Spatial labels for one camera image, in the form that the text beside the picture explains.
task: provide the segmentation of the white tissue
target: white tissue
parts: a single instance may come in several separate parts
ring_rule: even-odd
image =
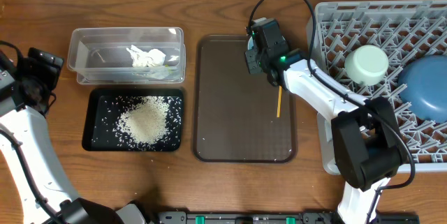
[[[145,52],[132,45],[130,49],[126,48],[126,50],[131,54],[133,67],[157,67],[162,66],[165,62],[166,55],[158,49]]]

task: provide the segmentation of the yellow stick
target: yellow stick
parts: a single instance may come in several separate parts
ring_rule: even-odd
[[[281,115],[281,95],[282,95],[282,87],[279,87],[277,117]]]

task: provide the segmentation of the plastic bin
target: plastic bin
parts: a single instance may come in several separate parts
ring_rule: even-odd
[[[166,84],[183,82],[186,51],[181,28],[136,27],[76,29],[67,66],[80,84]],[[161,50],[165,62],[157,67],[133,67],[126,50]]]
[[[447,123],[418,119],[399,94],[402,70],[425,55],[447,55],[447,0],[361,1],[319,3],[312,58],[339,83],[367,98],[383,96],[393,105],[401,134],[416,162],[417,172],[447,172]],[[312,20],[307,24],[310,42]],[[380,47],[388,56],[385,77],[374,86],[361,86],[346,75],[346,56],[361,45]],[[339,174],[335,165],[329,122],[317,116],[323,166]],[[408,164],[399,172],[409,172]]]

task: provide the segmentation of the wooden tabletop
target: wooden tabletop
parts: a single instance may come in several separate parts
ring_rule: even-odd
[[[81,147],[87,101],[94,88],[76,82],[64,68],[47,117],[50,137],[68,178],[83,198],[120,208],[137,199],[149,206],[190,211],[297,212],[336,209],[344,180],[321,164],[316,112],[296,99],[298,155],[284,165],[203,163],[191,152],[195,106],[196,52],[210,34],[244,34],[258,0],[6,0],[0,39],[66,57],[71,33],[85,27],[181,27],[186,45],[186,79],[181,147],[172,153],[88,152]],[[322,1],[310,0],[315,6]],[[301,0],[269,0],[256,17],[275,17],[294,46],[306,47],[309,11]],[[392,184],[404,181],[399,174]],[[416,212],[422,223],[447,219],[447,173],[417,174],[407,188],[386,191],[379,211]],[[15,184],[0,159],[0,223],[22,223]]]

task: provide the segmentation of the white dish rack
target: white dish rack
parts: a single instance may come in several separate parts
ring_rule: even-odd
[[[395,110],[406,144],[413,154],[417,172],[447,171],[447,123],[418,119],[403,103],[397,79],[404,67],[426,54],[447,55],[447,0],[363,1],[319,3],[315,7],[317,30],[312,58],[318,66],[348,87],[368,98],[383,96]],[[307,24],[307,41],[312,20]],[[346,75],[345,57],[361,45],[375,45],[390,62],[384,79],[362,87]],[[318,134],[323,166],[339,174],[334,161],[330,124],[318,115]],[[403,165],[399,172],[409,172]]]

